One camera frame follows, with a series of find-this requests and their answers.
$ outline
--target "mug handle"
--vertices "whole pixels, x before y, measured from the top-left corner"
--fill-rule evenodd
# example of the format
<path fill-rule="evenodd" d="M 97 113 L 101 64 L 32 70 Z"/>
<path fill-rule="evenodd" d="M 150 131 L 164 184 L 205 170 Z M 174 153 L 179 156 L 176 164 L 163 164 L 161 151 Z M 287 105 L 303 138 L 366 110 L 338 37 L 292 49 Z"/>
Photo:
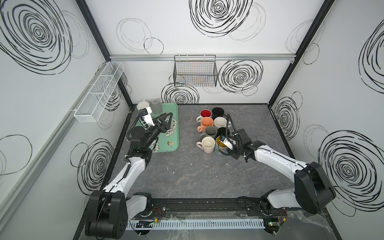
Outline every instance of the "mug handle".
<path fill-rule="evenodd" d="M 196 146 L 198 146 L 199 148 L 203 149 L 203 143 L 202 142 L 197 142 Z"/>
<path fill-rule="evenodd" d="M 201 138 L 202 136 L 205 136 L 205 133 L 200 134 L 200 136 L 199 136 L 200 141 L 202 140 L 202 138 Z"/>

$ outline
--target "black wire basket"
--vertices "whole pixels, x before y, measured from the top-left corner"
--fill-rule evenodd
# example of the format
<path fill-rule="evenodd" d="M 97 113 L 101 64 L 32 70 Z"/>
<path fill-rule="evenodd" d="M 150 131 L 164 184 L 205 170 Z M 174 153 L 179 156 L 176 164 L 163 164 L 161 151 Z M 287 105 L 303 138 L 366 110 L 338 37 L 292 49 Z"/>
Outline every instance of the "black wire basket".
<path fill-rule="evenodd" d="M 218 73 L 216 55 L 175 55 L 173 81 L 175 87 L 216 87 Z"/>

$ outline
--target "green tray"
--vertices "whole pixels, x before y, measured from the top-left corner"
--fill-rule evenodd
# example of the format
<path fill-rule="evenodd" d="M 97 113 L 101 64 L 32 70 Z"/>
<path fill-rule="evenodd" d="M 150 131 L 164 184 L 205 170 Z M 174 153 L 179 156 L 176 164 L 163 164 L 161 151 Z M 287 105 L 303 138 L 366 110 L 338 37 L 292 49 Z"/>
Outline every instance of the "green tray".
<path fill-rule="evenodd" d="M 153 150 L 153 152 L 171 152 L 175 151 L 179 147 L 179 114 L 178 114 L 178 108 L 176 103 L 162 103 L 161 104 L 163 108 L 163 113 L 173 113 L 172 118 L 176 120 L 176 127 L 174 129 L 174 133 L 170 134 L 169 136 L 166 136 L 167 133 L 160 133 L 159 134 L 159 140 L 157 141 L 157 146 L 159 149 Z M 151 116 L 153 118 L 159 116 L 160 114 L 154 114 L 151 113 Z M 136 126 L 142 126 L 140 121 L 137 122 Z"/>

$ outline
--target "wire basket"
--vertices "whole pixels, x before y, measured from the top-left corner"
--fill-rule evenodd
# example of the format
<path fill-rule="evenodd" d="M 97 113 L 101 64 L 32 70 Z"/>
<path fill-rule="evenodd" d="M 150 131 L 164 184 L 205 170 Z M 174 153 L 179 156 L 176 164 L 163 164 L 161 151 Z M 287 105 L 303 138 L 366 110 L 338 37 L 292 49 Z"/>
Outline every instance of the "wire basket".
<path fill-rule="evenodd" d="M 97 122 L 123 73 L 122 62 L 108 62 L 74 113 L 79 122 Z"/>
<path fill-rule="evenodd" d="M 173 81 L 175 87 L 215 87 L 218 73 L 216 55 L 175 55 Z"/>

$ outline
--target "black mug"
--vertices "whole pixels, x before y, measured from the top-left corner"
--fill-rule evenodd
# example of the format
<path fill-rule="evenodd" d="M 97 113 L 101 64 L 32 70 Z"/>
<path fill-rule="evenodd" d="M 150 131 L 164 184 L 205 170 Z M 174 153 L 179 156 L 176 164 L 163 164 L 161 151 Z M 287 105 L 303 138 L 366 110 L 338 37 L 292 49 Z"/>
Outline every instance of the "black mug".
<path fill-rule="evenodd" d="M 225 127 L 220 127 L 218 130 L 217 130 L 217 135 L 218 136 L 220 136 L 220 135 L 224 135 L 224 136 L 226 136 L 225 135 Z"/>
<path fill-rule="evenodd" d="M 212 119 L 215 120 L 215 118 L 222 117 L 224 115 L 224 109 L 222 108 L 213 108 L 212 109 Z"/>

